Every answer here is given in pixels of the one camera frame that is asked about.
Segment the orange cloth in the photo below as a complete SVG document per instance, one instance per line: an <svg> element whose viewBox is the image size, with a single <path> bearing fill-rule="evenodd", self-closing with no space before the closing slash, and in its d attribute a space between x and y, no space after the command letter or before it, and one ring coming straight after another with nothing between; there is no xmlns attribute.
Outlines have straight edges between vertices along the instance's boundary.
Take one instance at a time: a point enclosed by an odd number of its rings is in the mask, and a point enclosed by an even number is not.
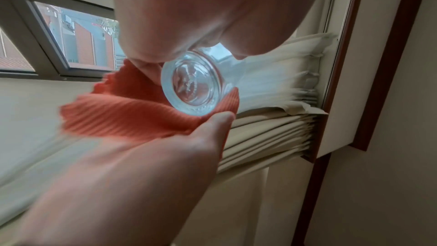
<svg viewBox="0 0 437 246"><path fill-rule="evenodd" d="M187 115L173 108L162 88L126 59L118 72L107 74L91 93L61 107L62 130L80 136L147 142L190 134L213 114L236 113L238 106L238 89L234 88L211 113Z"/></svg>

